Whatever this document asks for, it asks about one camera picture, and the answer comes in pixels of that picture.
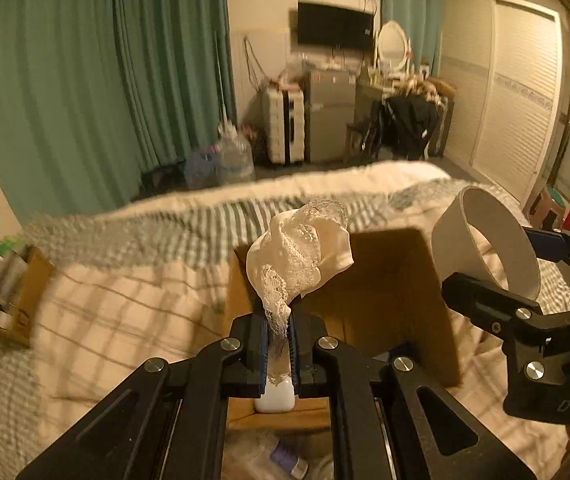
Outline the white louvered wardrobe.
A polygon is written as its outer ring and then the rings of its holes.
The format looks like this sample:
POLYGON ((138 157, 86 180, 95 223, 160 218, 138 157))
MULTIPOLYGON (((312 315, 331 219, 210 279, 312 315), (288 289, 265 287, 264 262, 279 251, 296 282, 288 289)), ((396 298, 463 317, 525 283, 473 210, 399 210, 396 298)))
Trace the white louvered wardrobe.
POLYGON ((446 157, 526 202, 558 118, 558 12, 525 0, 444 0, 439 74, 456 89, 446 157))

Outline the grey mini fridge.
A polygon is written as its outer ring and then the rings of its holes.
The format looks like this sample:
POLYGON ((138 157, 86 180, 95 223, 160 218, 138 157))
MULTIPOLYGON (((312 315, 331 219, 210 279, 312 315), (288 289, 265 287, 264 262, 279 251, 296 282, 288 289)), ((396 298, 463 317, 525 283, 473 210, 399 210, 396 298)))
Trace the grey mini fridge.
POLYGON ((342 159, 347 126, 355 114, 355 75, 347 70, 309 70, 305 103, 307 161, 342 159))

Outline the green curtain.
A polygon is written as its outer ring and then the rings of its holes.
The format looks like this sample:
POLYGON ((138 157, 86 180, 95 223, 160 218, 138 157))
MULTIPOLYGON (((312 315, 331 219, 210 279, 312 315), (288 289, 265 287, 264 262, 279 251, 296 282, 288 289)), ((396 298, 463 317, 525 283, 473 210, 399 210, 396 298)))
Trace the green curtain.
POLYGON ((381 0, 381 21, 397 22, 412 44, 412 62, 430 66, 436 75, 439 68, 444 0, 381 0))
POLYGON ((227 0, 0 0, 0 189, 19 221, 119 208, 235 116, 227 0))

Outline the white suitcase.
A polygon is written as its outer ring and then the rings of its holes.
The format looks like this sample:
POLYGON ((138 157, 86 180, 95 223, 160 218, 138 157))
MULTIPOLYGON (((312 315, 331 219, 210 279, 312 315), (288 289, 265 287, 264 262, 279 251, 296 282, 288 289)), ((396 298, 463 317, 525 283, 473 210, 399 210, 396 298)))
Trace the white suitcase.
POLYGON ((298 84, 262 92, 262 115, 270 162, 289 166, 305 160, 305 97, 298 84))

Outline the white oval vanity mirror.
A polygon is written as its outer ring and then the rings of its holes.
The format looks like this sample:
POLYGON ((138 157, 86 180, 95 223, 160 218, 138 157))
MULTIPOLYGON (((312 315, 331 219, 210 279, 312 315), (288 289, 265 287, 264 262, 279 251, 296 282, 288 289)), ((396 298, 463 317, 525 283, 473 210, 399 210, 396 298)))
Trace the white oval vanity mirror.
POLYGON ((407 73, 411 44, 404 29, 396 21, 381 25, 375 42, 375 64, 384 77, 400 77, 407 73))

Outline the white lace cloth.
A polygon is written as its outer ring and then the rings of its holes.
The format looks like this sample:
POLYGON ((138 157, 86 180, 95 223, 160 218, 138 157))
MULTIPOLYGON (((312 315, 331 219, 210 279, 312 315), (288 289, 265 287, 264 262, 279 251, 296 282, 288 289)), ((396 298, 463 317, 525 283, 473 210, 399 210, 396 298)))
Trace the white lace cloth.
POLYGON ((272 385, 291 376, 285 356, 291 304, 352 265, 347 210, 338 200, 313 200, 276 214, 250 246, 246 273, 269 324, 268 380, 272 385))

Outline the black jacket on chair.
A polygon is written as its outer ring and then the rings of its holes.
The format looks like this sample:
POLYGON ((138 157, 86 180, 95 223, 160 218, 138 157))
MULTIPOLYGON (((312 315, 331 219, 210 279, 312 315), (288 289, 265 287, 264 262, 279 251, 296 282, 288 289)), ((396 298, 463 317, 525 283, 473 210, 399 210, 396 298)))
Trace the black jacket on chair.
POLYGON ((387 96, 371 104, 365 140, 372 154, 382 146, 405 160, 424 160, 439 125, 439 108, 422 96, 387 96))

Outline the plaid beige blanket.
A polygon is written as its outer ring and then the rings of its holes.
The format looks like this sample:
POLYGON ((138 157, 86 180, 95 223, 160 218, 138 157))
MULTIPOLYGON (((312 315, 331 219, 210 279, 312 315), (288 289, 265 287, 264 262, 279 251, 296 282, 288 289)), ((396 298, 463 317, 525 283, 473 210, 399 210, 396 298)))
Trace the plaid beige blanket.
POLYGON ((428 162, 172 193, 112 214, 43 219, 35 245, 58 267, 32 338, 53 442, 145 360, 181 361, 219 339, 248 304, 233 297, 233 255, 272 218, 322 198, 343 204, 355 262, 313 304, 328 331, 365 356, 412 344, 438 373, 459 367, 452 393, 540 479, 553 476, 564 428, 506 415, 499 341, 448 310, 428 257, 437 219, 463 188, 428 162))

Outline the green curtain left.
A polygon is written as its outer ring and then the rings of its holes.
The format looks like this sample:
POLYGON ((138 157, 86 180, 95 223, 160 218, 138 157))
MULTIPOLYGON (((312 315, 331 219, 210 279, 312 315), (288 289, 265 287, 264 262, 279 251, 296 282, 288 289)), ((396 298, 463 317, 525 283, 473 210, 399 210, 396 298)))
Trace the green curtain left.
POLYGON ((119 208, 235 116, 227 0, 0 0, 0 189, 19 221, 119 208))

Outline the green curtain right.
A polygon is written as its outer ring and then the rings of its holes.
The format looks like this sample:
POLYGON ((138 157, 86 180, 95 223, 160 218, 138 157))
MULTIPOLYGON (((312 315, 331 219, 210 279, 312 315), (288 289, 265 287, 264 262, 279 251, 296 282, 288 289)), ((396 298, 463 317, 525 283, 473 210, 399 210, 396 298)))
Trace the green curtain right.
POLYGON ((439 68, 444 0, 381 0, 381 21, 397 22, 412 44, 412 62, 430 66, 436 75, 439 68))

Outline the clear plastic jar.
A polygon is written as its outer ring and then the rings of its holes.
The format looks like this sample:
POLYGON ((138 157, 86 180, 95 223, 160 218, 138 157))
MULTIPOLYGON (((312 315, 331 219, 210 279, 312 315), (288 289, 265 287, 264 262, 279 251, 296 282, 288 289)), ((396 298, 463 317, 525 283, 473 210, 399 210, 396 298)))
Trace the clear plastic jar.
POLYGON ((222 479, 334 479, 328 431, 238 430, 225 438, 222 479))

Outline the wide tape roll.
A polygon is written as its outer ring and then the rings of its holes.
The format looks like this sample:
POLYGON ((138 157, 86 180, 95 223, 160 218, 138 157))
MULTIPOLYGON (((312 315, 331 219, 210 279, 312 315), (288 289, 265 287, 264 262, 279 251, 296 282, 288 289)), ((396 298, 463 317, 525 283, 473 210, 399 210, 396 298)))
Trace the wide tape roll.
POLYGON ((432 254, 438 278, 443 281, 459 272, 499 283, 477 247, 475 233, 498 255, 508 291, 536 299, 540 270, 523 227, 497 197, 476 186, 462 188, 434 225, 432 254))

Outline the green checked bed sheet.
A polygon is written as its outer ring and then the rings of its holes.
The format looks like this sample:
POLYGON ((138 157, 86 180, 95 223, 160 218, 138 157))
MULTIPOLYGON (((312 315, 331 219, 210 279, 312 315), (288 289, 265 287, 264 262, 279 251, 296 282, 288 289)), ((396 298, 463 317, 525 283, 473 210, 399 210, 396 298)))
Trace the green checked bed sheet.
MULTIPOLYGON (((328 195, 350 233, 412 226, 430 242, 437 219, 468 182, 437 179, 397 192, 328 195)), ((34 346, 0 341, 0 479, 18 472, 148 356, 180 361, 222 335, 229 258, 305 197, 246 198, 118 219, 43 218, 28 242, 61 264, 40 305, 34 346)), ((503 413, 501 342, 450 311, 461 401, 539 479, 558 469, 562 426, 503 413)))

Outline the small SF cardboard box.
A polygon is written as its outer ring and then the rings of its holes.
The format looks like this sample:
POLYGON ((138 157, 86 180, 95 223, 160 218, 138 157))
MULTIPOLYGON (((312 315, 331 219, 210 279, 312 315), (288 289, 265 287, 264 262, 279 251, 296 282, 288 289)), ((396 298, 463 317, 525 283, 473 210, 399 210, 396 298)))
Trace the small SF cardboard box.
POLYGON ((0 340, 30 348, 55 266, 34 245, 0 243, 0 340))

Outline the large open cardboard box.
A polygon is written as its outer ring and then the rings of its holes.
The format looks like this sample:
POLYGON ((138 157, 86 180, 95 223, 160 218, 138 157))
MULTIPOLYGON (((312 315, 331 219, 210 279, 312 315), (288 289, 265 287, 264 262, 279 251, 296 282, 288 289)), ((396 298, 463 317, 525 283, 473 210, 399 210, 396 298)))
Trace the large open cardboard box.
MULTIPOLYGON (((355 263, 302 299, 307 313, 323 318, 328 333, 375 358, 408 344, 424 370, 446 388, 461 382, 450 311, 430 246, 417 229, 350 234, 355 263)), ((246 273, 250 244, 231 252, 223 330, 250 313, 258 296, 246 273)), ((331 425, 327 398, 296 399, 287 413, 259 413, 253 399, 231 399, 230 430, 325 430, 331 425)))

